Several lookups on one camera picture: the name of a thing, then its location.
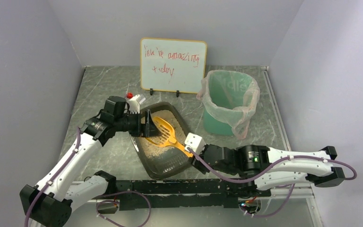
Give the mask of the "yellow litter scoop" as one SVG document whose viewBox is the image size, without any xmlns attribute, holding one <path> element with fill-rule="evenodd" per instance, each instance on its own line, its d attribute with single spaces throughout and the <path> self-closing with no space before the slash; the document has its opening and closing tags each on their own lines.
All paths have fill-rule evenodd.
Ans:
<svg viewBox="0 0 363 227">
<path fill-rule="evenodd" d="M 154 124 L 160 130 L 161 136 L 158 136 L 157 139 L 152 140 L 152 138 L 146 138 L 151 144 L 157 147 L 174 147 L 179 149 L 184 153 L 185 156 L 191 158 L 193 157 L 192 153 L 188 153 L 184 150 L 185 146 L 182 145 L 175 136 L 175 130 L 170 123 L 165 121 L 160 117 L 153 118 Z"/>
</svg>

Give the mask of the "dark grey litter box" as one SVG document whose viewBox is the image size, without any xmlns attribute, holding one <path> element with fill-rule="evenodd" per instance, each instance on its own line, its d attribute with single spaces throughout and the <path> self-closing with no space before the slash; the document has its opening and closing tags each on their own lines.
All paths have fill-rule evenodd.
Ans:
<svg viewBox="0 0 363 227">
<path fill-rule="evenodd" d="M 168 139 L 169 132 L 158 137 L 131 137 L 135 152 L 146 172 L 146 177 L 140 179 L 189 179 L 191 173 L 190 158 L 185 151 L 175 147 L 175 142 L 183 144 L 191 132 L 179 111 L 169 102 L 149 105 L 141 112 L 149 110 L 154 123 L 161 118 L 173 127 L 174 139 Z"/>
</svg>

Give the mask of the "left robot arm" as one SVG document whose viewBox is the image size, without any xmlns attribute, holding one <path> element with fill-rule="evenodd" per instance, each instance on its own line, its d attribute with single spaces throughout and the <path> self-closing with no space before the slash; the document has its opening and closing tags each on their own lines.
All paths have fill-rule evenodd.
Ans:
<svg viewBox="0 0 363 227">
<path fill-rule="evenodd" d="M 116 177 L 105 171 L 96 172 L 82 184 L 72 183 L 91 157 L 117 132 L 145 138 L 160 134 L 151 112 L 140 110 L 145 99 L 143 95 L 110 96 L 96 116 L 77 128 L 76 140 L 56 166 L 34 186 L 27 184 L 20 191 L 25 227 L 31 219 L 38 226 L 62 227 L 72 212 L 88 200 L 117 192 Z"/>
</svg>

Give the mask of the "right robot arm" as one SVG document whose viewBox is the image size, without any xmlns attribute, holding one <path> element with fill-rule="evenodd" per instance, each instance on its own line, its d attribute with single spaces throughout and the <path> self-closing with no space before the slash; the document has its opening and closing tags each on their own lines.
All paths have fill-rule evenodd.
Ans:
<svg viewBox="0 0 363 227">
<path fill-rule="evenodd" d="M 246 184 L 258 191 L 297 183 L 335 187 L 348 180 L 342 168 L 347 164 L 336 160 L 336 150 L 331 146 L 299 152 L 259 145 L 230 149 L 204 144 L 186 146 L 184 153 L 193 159 L 193 166 L 200 172 L 210 172 L 227 182 Z"/>
</svg>

